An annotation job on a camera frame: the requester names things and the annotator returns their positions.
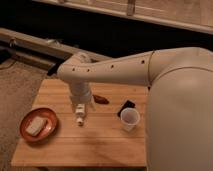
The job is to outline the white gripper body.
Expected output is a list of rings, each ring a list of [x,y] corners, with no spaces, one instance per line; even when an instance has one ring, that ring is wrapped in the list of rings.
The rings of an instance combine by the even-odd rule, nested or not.
[[[74,105],[89,104],[92,99],[90,85],[87,82],[73,82],[69,84],[70,99]]]

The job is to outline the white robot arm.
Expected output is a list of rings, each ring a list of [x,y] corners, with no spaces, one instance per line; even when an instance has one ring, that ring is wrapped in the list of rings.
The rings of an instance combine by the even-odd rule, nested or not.
[[[212,51],[164,49],[95,63],[78,52],[57,75],[76,104],[91,101],[91,82],[147,86],[148,171],[213,171]]]

